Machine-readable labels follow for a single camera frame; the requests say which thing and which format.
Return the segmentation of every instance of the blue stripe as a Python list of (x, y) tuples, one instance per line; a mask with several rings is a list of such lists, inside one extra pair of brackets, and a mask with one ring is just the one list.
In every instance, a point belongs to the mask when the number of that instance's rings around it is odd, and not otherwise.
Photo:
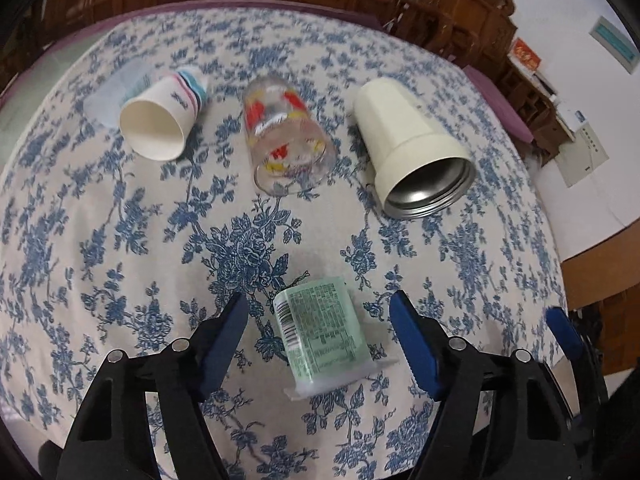
[(193, 91), (198, 101), (198, 111), (202, 108), (207, 100), (207, 91), (198, 83), (196, 78), (185, 70), (178, 70), (178, 74), (184, 79), (187, 86)]

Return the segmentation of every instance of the paper cup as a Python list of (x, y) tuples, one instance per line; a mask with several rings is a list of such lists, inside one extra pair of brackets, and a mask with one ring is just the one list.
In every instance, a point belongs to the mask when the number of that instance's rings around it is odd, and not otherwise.
[(207, 101), (207, 80), (196, 67), (181, 67), (120, 111), (120, 131), (132, 149), (151, 160), (180, 156)]

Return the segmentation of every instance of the red flower print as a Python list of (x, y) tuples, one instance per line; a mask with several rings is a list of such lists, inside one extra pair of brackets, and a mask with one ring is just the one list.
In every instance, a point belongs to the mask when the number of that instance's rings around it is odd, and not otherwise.
[(256, 101), (244, 112), (246, 115), (246, 125), (249, 130), (253, 130), (264, 114), (264, 105)]
[(289, 101), (291, 106), (293, 106), (296, 110), (306, 111), (305, 104), (302, 102), (302, 99), (300, 99), (300, 97), (298, 97), (298, 94), (296, 94), (295, 92), (291, 90), (287, 90), (286, 92), (284, 92), (284, 98), (287, 101)]
[(289, 154), (289, 150), (287, 149), (286, 144), (283, 144), (282, 146), (280, 146), (279, 148), (276, 148), (271, 152), (271, 156), (273, 158), (287, 158), (288, 154)]

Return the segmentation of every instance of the table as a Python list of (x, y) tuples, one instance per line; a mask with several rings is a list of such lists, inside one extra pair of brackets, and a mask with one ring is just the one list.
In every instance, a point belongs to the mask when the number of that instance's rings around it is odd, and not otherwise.
[[(136, 56), (159, 70), (196, 63), (214, 82), (175, 162), (136, 156), (117, 131), (82, 114), (84, 97)], [(299, 196), (271, 198), (252, 184), (240, 98), (270, 71), (295, 83), (339, 150), (328, 180)], [(357, 89), (378, 76), (409, 87), (472, 153), (475, 184), (440, 214), (396, 221), (376, 205), (350, 110)], [(436, 406), (389, 330), (398, 288), (485, 351), (520, 346), (551, 364), (561, 356), (543, 321), (545, 307), (564, 307), (558, 256), (496, 117), (452, 64), (357, 25), (263, 9), (122, 23), (34, 116), (4, 170), (0, 211), (0, 394), (60, 445), (110, 349), (158, 352), (215, 316), (233, 290), (247, 295), (251, 317), (203, 411), (234, 480), (372, 480), (413, 465)], [(271, 300), (284, 286), (330, 275), (348, 284), (373, 358), (398, 362), (291, 402)], [(148, 416), (172, 478), (152, 396)]]

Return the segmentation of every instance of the clear glass cup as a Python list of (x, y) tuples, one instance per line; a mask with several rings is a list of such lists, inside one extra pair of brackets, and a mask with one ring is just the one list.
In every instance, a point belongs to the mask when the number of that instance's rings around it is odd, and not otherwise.
[(335, 145), (311, 119), (293, 86), (273, 74), (249, 83), (242, 97), (255, 185), (273, 196), (306, 191), (334, 168)]

